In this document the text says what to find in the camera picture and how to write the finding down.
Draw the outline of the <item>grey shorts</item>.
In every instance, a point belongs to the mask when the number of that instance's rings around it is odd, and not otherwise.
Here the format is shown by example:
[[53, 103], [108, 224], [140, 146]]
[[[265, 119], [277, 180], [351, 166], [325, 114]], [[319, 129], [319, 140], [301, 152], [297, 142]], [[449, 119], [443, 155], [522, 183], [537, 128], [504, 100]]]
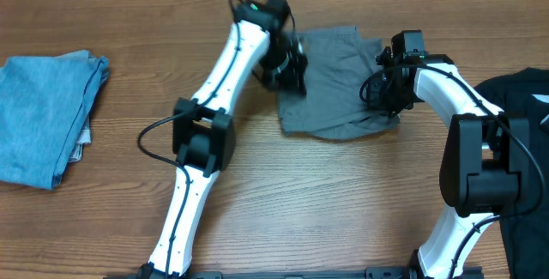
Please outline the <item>grey shorts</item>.
[[305, 133], [350, 140], [394, 129], [400, 118], [369, 110], [359, 97], [365, 80], [380, 67], [379, 38], [364, 38], [355, 26], [318, 28], [299, 34], [308, 65], [306, 95], [279, 92], [278, 116], [286, 135]]

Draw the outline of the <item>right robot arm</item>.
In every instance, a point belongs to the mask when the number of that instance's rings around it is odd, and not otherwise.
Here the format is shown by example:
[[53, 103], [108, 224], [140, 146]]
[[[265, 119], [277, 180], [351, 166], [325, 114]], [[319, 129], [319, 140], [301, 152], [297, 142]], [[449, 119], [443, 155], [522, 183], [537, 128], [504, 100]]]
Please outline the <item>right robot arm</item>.
[[448, 129], [439, 172], [445, 207], [430, 236], [406, 267], [370, 268], [370, 278], [481, 278], [464, 263], [496, 221], [525, 200], [529, 124], [483, 98], [445, 54], [430, 54], [419, 30], [396, 34], [376, 62], [381, 70], [361, 86], [372, 111], [394, 118], [427, 103]]

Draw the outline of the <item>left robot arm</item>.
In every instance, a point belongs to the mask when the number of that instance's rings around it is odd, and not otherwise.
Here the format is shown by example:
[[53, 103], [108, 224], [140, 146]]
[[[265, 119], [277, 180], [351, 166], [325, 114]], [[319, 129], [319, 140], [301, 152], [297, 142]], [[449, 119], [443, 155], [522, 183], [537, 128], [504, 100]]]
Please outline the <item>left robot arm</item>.
[[208, 194], [228, 167], [236, 148], [233, 114], [251, 76], [270, 91], [304, 95], [307, 57], [294, 31], [287, 0], [228, 0], [231, 32], [214, 68], [189, 99], [180, 98], [173, 115], [154, 122], [140, 136], [172, 124], [175, 186], [159, 241], [136, 273], [138, 278], [185, 278]]

